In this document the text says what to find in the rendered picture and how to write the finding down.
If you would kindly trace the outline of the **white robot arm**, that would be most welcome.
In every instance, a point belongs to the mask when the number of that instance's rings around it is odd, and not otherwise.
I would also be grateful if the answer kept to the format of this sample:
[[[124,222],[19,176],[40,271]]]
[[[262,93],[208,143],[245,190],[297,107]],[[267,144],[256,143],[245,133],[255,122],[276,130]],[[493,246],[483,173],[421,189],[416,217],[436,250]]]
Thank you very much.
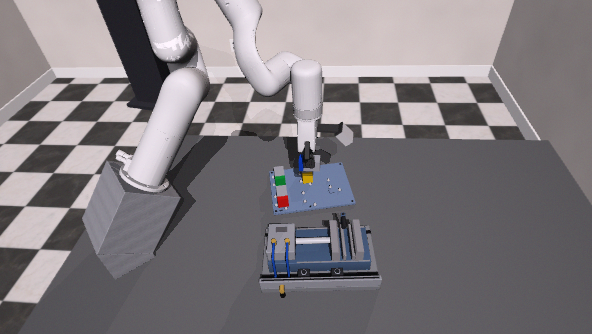
[[[153,52],[167,63],[170,74],[161,87],[134,155],[118,150],[116,160],[124,163],[119,173],[128,184],[148,192],[163,192],[169,186],[166,176],[201,102],[209,93],[210,81],[197,39],[184,25],[177,1],[136,1]],[[287,51],[264,63],[255,43],[263,13],[258,0],[215,2],[233,29],[236,60],[253,89],[271,97],[291,84],[293,114],[302,120],[318,118],[322,114],[321,65]],[[335,133],[345,146],[353,142],[353,132],[343,122],[318,124],[317,132]]]

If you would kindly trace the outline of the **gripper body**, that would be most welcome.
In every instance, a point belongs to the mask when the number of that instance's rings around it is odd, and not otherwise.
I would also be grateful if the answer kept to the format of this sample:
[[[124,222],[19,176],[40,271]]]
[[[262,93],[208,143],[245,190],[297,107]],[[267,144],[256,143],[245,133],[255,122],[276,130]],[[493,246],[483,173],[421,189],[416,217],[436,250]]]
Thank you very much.
[[[293,114],[294,115],[294,114]],[[305,147],[305,141],[310,142],[310,148],[312,152],[315,152],[316,149],[316,142],[317,142],[317,127],[318,127],[318,119],[322,116],[322,114],[315,119],[312,120],[302,120],[297,118],[295,115],[294,117],[297,119],[297,151],[302,152]]]

